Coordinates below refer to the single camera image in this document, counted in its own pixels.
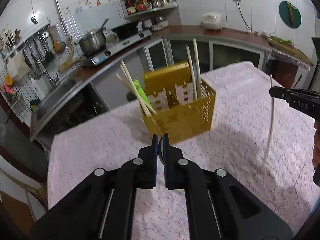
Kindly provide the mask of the right hand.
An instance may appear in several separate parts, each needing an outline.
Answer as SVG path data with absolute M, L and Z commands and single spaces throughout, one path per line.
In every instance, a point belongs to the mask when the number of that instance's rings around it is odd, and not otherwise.
M 320 163 L 320 124 L 319 121 L 315 121 L 314 124 L 315 135 L 314 135 L 314 147 L 313 147 L 313 158 L 312 162 L 314 167 L 316 168 Z

